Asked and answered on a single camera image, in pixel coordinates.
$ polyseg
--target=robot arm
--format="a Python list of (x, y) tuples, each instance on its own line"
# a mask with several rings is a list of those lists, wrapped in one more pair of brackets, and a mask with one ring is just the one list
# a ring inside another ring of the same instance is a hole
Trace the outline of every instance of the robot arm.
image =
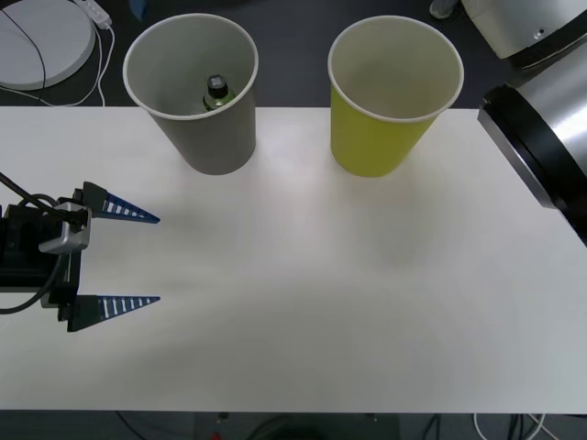
[(515, 77), (479, 121), (547, 208), (587, 245), (587, 7), (584, 0), (462, 0)]
[(57, 309), (58, 320), (68, 323), (68, 332), (76, 332), (160, 299), (77, 294), (92, 219), (157, 224), (159, 218), (90, 182), (75, 190), (72, 198), (58, 201), (28, 194), (2, 173), (0, 182), (23, 196), (0, 218), (0, 292), (35, 292), (17, 307), (0, 309), (0, 314), (15, 314), (40, 301), (43, 308)]

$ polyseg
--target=gray paper cup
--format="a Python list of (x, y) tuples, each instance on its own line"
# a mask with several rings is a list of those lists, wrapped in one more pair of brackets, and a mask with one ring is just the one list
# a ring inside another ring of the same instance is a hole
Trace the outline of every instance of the gray paper cup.
[[(250, 35), (221, 16), (173, 16), (130, 46), (123, 78), (183, 158), (206, 174), (227, 174), (250, 159), (256, 144), (253, 84), (259, 54)], [(207, 112), (206, 79), (220, 74), (236, 98)]]

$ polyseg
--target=white cable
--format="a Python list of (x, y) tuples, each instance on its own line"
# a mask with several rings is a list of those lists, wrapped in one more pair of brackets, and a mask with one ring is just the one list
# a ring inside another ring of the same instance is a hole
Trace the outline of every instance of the white cable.
[(98, 93), (100, 93), (100, 98), (102, 98), (102, 107), (106, 106), (104, 94), (102, 93), (102, 78), (104, 78), (104, 74), (106, 73), (106, 69), (108, 68), (108, 64), (110, 63), (110, 57), (112, 56), (112, 50), (114, 50), (114, 43), (116, 41), (114, 30), (110, 27), (110, 25), (106, 25), (106, 29), (108, 29), (112, 34), (112, 43), (110, 44), (110, 50), (108, 51), (108, 56), (106, 57), (106, 63), (104, 64), (102, 73), (100, 73), (100, 77), (98, 78)]
[[(529, 417), (530, 417), (530, 418), (531, 418), (531, 419), (532, 419), (534, 422), (536, 422), (536, 423), (539, 423), (538, 419), (537, 419), (537, 418), (536, 418), (534, 415), (532, 415), (532, 414), (529, 414), (528, 416), (529, 416)], [(556, 437), (556, 436), (555, 436), (553, 433), (551, 433), (551, 432), (548, 430), (548, 428), (547, 428), (547, 427), (546, 427), (544, 424), (542, 424), (542, 431), (544, 431), (546, 435), (548, 435), (550, 438), (552, 438), (552, 440), (560, 440), (560, 439), (559, 439), (558, 437)]]
[[(538, 435), (538, 433), (540, 432), (541, 429), (544, 429), (545, 433), (552, 435), (552, 433), (547, 432), (546, 428), (544, 428), (544, 419), (546, 418), (546, 414), (542, 414), (540, 415), (540, 418), (537, 419), (535, 418), (532, 414), (529, 414), (529, 416), (532, 418), (532, 420), (534, 420), (537, 423), (536, 428), (534, 429), (534, 431), (532, 431), (532, 433), (526, 437), (524, 440), (532, 440), (534, 437), (536, 437)], [(481, 432), (481, 428), (479, 427), (479, 422), (477, 421), (477, 413), (475, 413), (473, 415), (473, 424), (475, 425), (475, 430), (477, 431), (477, 434), (479, 435), (479, 437), (482, 440), (487, 440), (487, 437), (485, 435), (483, 435), (483, 433)]]
[[(92, 95), (92, 93), (94, 92), (96, 86), (98, 85), (98, 81), (100, 79), (100, 73), (101, 73), (101, 66), (102, 66), (102, 38), (100, 37), (100, 33), (98, 32), (98, 28), (95, 25), (94, 25), (94, 32), (95, 32), (95, 35), (98, 37), (98, 53), (99, 53), (99, 59), (98, 59), (98, 73), (95, 76), (95, 82), (94, 82), (94, 86), (92, 87), (92, 90), (90, 90), (90, 92), (84, 98), (82, 98), (80, 101), (78, 101), (77, 103), (73, 103), (73, 104), (52, 104), (52, 103), (48, 103), (44, 99), (41, 99), (40, 101), (44, 105), (48, 105), (49, 107), (75, 107), (76, 105), (83, 104), (85, 102), (85, 100), (87, 100)], [(38, 97), (37, 96), (35, 96), (33, 94), (29, 94), (29, 93), (20, 92), (19, 90), (7, 89), (7, 88), (2, 87), (2, 86), (0, 86), (0, 90), (4, 90), (5, 92), (11, 92), (13, 94), (21, 94), (22, 96), (26, 96), (28, 98), (31, 98), (31, 99), (34, 99), (34, 100), (38, 100)]]

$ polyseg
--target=small bottle inside cup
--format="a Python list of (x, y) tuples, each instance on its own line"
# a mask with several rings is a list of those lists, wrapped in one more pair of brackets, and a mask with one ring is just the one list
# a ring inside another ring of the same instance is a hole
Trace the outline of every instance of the small bottle inside cup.
[(212, 112), (235, 99), (235, 93), (228, 87), (227, 80), (222, 75), (212, 75), (206, 81), (204, 93), (204, 107)]

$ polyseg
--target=bottle cap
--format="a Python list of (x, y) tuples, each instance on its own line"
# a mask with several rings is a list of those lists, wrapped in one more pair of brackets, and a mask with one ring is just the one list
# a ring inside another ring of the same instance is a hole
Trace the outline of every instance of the bottle cap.
[(215, 99), (222, 99), (228, 94), (227, 80), (222, 75), (212, 75), (208, 78), (208, 94)]

